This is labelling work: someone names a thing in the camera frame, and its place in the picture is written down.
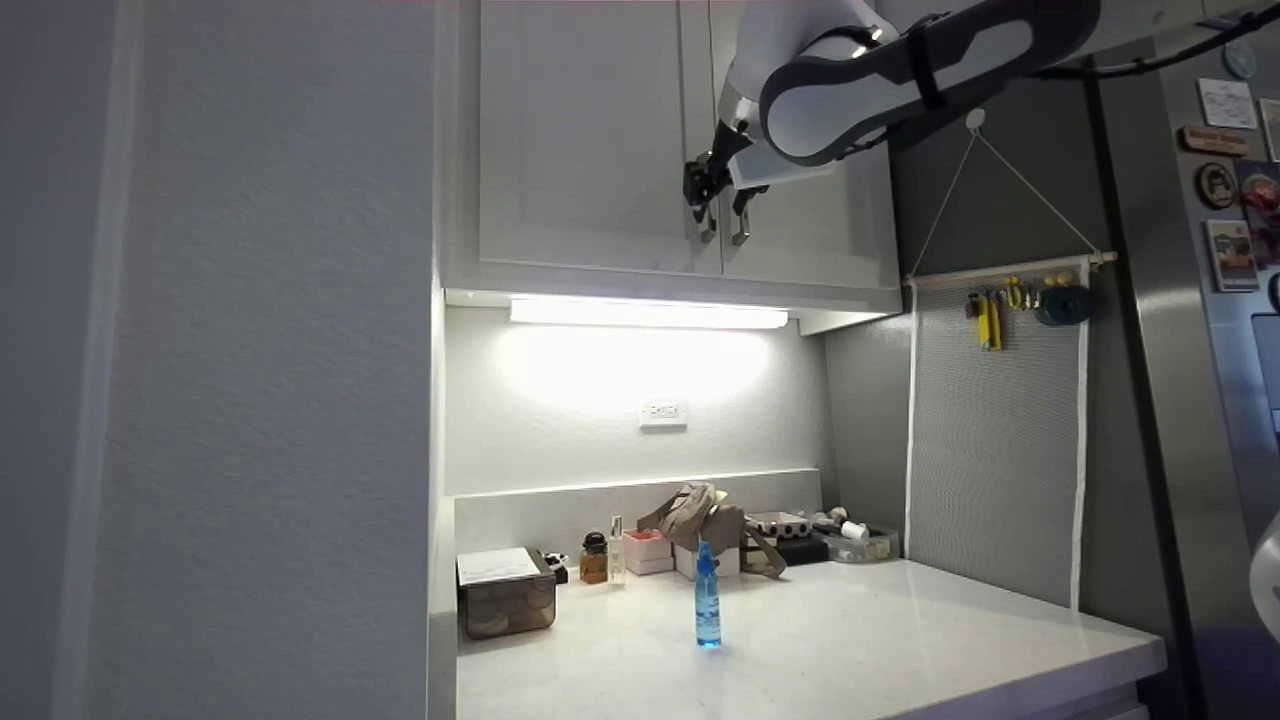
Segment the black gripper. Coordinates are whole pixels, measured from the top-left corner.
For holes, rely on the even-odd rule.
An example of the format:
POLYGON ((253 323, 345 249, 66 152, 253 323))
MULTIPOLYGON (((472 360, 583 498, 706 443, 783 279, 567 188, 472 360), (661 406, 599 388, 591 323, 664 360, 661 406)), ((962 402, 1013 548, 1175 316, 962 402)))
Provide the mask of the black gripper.
POLYGON ((746 125, 734 120, 734 125, 716 125, 716 136, 712 136, 712 146, 696 161, 683 163, 683 180, 679 180, 679 193, 683 193, 683 202, 689 202, 689 216, 696 225, 696 240, 700 244, 712 244, 716 240, 716 216, 712 216, 712 198, 721 193, 731 193, 731 216, 734 216, 734 231, 731 231, 731 244, 744 244, 746 240, 746 202, 755 196, 762 196, 762 184, 755 188, 734 188, 731 184, 731 167, 726 161, 734 152, 746 146, 746 125))

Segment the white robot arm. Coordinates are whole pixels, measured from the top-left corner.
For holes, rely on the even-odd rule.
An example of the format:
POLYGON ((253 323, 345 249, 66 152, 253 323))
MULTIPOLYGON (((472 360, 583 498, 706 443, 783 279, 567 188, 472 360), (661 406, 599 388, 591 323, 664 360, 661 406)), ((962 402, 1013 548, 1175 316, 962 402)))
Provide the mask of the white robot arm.
POLYGON ((1200 43, 1103 69, 1140 77, 1277 20, 1277 0, 744 0, 712 146, 683 163, 700 236, 746 236, 746 202, 877 145, 912 145, 1020 77, 1074 81, 1082 54, 1164 30, 1200 43))

